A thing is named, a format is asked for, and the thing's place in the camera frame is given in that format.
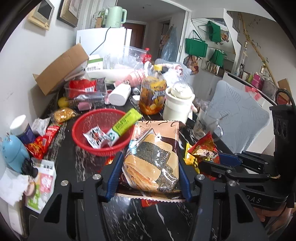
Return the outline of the person's right hand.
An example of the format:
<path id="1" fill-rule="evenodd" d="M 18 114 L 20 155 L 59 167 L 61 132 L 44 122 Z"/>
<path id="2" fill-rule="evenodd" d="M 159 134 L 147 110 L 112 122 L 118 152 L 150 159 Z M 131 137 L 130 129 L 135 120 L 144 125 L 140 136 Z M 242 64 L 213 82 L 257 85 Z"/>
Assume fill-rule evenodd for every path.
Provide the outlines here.
<path id="1" fill-rule="evenodd" d="M 291 208 L 287 208 L 284 205 L 282 205 L 278 210 L 276 211 L 269 211 L 269 210 L 265 210 L 265 209 L 260 209 L 260 208 L 254 208 L 257 216 L 259 217 L 261 222 L 264 222 L 266 217 L 281 217 L 281 216 L 285 216 L 290 215 L 292 209 Z"/>

